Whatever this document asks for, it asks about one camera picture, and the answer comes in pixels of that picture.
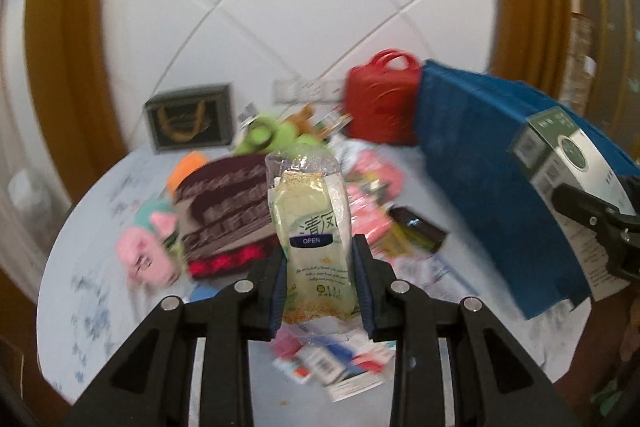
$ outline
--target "blue oval label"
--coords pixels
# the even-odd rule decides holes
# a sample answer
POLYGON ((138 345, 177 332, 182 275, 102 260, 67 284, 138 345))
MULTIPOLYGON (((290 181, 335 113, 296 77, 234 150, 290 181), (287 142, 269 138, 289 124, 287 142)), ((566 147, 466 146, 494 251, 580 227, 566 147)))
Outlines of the blue oval label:
POLYGON ((289 237, 289 244, 294 248, 320 248, 332 244, 334 234, 318 233, 315 235, 295 235, 289 237))

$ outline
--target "blue storage box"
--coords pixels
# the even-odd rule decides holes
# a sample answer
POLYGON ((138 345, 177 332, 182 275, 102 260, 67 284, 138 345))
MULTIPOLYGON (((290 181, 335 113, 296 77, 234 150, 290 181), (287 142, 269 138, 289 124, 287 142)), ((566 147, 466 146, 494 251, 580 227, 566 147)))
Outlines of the blue storage box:
MULTIPOLYGON (((545 203, 509 152, 527 118, 559 105, 524 84, 427 61, 415 132, 426 169, 482 242, 527 318, 589 285, 545 203)), ((618 176, 640 169, 601 131, 564 108, 618 176)))

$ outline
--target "green circular logo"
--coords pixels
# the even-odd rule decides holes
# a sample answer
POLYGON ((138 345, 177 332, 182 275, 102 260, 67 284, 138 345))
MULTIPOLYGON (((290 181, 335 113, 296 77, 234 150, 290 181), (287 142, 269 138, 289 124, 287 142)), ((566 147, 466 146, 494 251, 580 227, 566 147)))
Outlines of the green circular logo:
POLYGON ((581 171, 587 168, 587 158, 584 157, 580 148, 574 143, 573 140, 566 136, 560 137, 560 147, 567 159, 574 164, 574 166, 581 171))

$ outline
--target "black mechanical clamp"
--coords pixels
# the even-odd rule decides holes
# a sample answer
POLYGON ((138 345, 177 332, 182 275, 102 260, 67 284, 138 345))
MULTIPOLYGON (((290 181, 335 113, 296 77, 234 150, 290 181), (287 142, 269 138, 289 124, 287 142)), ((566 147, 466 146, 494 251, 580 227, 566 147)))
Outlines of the black mechanical clamp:
POLYGON ((640 217, 620 214, 618 207, 571 185, 555 188, 551 202, 560 214, 596 233, 609 255, 607 271, 628 281, 640 281, 640 217))
MULTIPOLYGON (((456 425, 577 427, 544 373, 477 298, 431 299, 353 239, 363 324, 374 341, 398 341, 390 424, 443 427, 438 338, 447 339, 456 425)), ((277 249, 249 276, 205 301, 166 297, 87 387, 65 427, 186 427, 196 341, 206 337, 200 425, 251 427, 247 341, 280 327, 286 260, 277 249)))

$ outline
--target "wall socket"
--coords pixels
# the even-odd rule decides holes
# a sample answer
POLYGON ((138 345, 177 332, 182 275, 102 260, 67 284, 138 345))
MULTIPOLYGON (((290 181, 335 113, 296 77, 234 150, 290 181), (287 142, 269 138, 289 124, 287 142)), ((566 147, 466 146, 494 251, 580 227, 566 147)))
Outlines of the wall socket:
POLYGON ((341 102, 344 80, 315 78, 312 80, 276 80, 274 103, 341 102))

